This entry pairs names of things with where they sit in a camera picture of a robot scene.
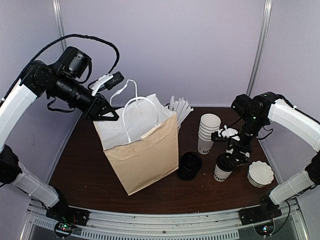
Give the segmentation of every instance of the stacked paper cup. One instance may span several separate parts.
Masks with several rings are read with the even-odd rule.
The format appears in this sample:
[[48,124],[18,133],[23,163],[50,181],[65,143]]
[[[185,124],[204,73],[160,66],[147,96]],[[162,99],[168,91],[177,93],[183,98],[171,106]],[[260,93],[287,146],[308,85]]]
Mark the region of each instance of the stacked paper cup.
[[218,131],[221,120],[217,115],[206,113],[201,116],[199,132],[198,132],[198,152],[208,154],[212,145],[211,134]]

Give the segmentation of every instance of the white bowl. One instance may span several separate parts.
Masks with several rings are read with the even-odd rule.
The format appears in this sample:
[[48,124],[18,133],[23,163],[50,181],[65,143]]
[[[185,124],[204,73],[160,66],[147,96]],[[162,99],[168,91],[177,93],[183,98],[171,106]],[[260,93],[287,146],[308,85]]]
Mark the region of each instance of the white bowl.
[[266,162],[254,161],[249,166],[247,178],[256,188],[263,188],[272,183],[275,173]]

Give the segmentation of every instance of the white paper cup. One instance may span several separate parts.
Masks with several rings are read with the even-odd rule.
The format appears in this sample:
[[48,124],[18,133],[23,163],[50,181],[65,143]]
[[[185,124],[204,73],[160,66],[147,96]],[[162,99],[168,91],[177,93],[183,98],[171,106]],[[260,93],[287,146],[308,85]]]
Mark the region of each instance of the white paper cup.
[[211,140],[205,140],[201,135],[198,135],[198,152],[200,154],[206,155],[210,152],[212,145],[214,144]]
[[213,177],[218,182],[224,182],[235,168],[230,168],[228,159],[231,157],[230,153],[222,153],[216,159]]
[[207,136],[208,138],[211,138],[211,132],[203,131],[201,128],[199,129],[199,133],[201,133],[204,136]]
[[206,113],[201,116],[200,121],[205,127],[208,128],[216,128],[219,127],[221,124],[221,119],[212,113]]
[[198,136],[200,136],[205,141],[211,141],[211,136],[204,135],[201,132],[198,132]]
[[208,131],[208,132],[215,132],[215,131],[218,131],[218,130],[219,130],[220,125],[219,125],[219,126],[215,126],[215,127],[208,127],[208,126],[203,125],[203,124],[200,122],[199,128],[200,128],[200,129],[203,129],[203,130],[206,130],[206,131]]
[[217,180],[218,182],[224,182],[232,173],[232,171],[223,171],[221,170],[218,165],[215,165],[214,169],[214,179]]
[[211,134],[212,133],[215,133],[215,132],[217,132],[217,131],[206,131],[206,130],[203,130],[202,128],[199,128],[199,132],[200,133],[202,133],[203,135],[205,135],[205,136],[210,136],[210,138],[211,138]]

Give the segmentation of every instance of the white wall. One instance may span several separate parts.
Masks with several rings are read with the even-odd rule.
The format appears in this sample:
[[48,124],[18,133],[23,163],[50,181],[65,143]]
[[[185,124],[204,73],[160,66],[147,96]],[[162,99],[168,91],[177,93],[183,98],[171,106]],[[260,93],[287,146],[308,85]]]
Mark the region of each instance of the white wall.
[[[226,107],[247,90],[264,2],[68,0],[61,9],[67,34],[95,35],[119,48],[116,69],[138,81],[142,96],[156,92],[164,104],[175,95],[193,106]],[[113,64],[114,52],[100,43],[67,42],[92,57],[94,78]],[[114,104],[125,104],[133,93]]]
[[[266,46],[253,96],[272,91],[320,120],[320,1],[272,2]],[[302,139],[272,124],[265,140],[283,181],[303,169],[316,154]],[[319,239],[320,188],[299,197],[313,240]]]
[[[1,2],[0,96],[4,96],[29,60],[58,37],[52,1]],[[61,45],[57,45],[39,59],[49,64],[55,62],[61,53]],[[20,161],[44,181],[48,179],[57,152],[76,119],[76,114],[49,112],[47,102],[45,95],[38,99],[7,141]],[[0,189],[0,239],[17,239],[29,201],[13,186]]]

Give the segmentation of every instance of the black cup lid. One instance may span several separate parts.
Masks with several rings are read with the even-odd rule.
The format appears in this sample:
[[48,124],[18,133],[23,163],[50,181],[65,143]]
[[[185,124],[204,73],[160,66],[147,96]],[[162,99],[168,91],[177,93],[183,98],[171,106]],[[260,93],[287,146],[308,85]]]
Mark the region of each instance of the black cup lid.
[[229,167],[229,159],[231,158],[231,154],[228,152],[220,154],[216,159],[217,166],[225,172],[232,172],[235,167]]
[[201,157],[193,151],[186,152],[180,161],[180,168],[190,172],[198,172],[202,167]]

